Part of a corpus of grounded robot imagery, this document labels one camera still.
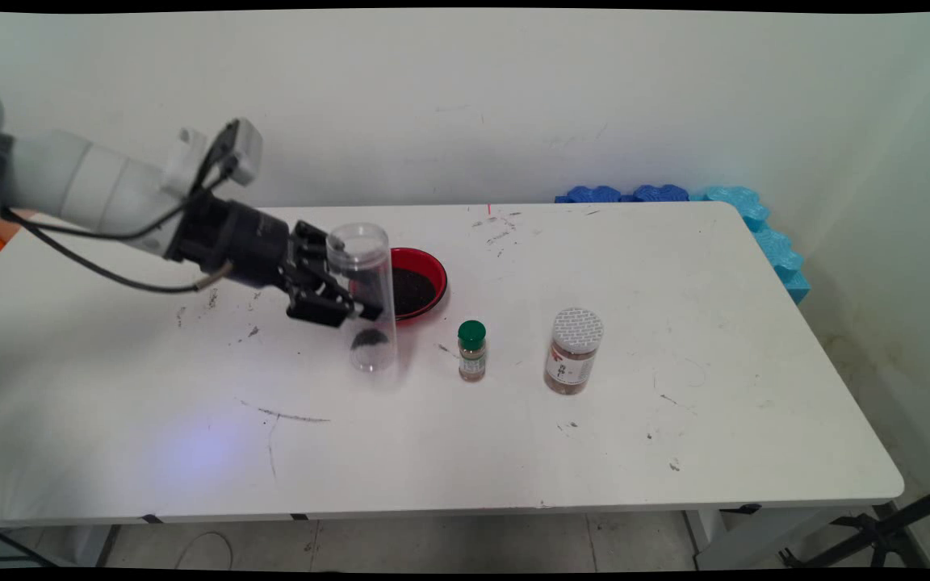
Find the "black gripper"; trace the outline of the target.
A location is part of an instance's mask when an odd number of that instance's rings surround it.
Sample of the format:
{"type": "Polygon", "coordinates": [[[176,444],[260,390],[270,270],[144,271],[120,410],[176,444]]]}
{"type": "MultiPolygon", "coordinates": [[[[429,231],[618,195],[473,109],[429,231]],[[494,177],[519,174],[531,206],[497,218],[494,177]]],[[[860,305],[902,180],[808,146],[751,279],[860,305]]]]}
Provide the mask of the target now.
{"type": "Polygon", "coordinates": [[[331,328],[348,319],[378,320],[385,313],[380,303],[355,298],[331,276],[298,269],[298,260],[326,260],[328,252],[329,233],[305,220],[291,227],[244,203],[199,194],[182,213],[166,258],[191,261],[206,274],[230,265],[225,278],[287,291],[288,319],[331,328]]]}

